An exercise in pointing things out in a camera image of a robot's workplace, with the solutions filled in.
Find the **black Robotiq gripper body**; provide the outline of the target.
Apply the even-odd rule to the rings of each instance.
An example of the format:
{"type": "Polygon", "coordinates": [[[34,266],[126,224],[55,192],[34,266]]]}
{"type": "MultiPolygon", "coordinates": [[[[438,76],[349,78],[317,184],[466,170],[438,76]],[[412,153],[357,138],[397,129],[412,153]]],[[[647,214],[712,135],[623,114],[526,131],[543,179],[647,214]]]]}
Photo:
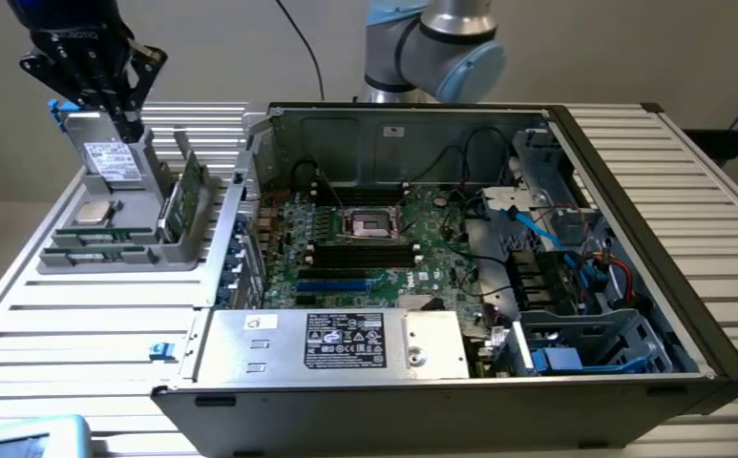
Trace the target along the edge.
{"type": "Polygon", "coordinates": [[[89,55],[89,52],[94,52],[112,65],[120,65],[129,58],[129,41],[136,36],[125,22],[121,22],[30,31],[30,38],[38,51],[54,59],[61,57],[59,49],[63,48],[67,55],[78,52],[89,55]]]}

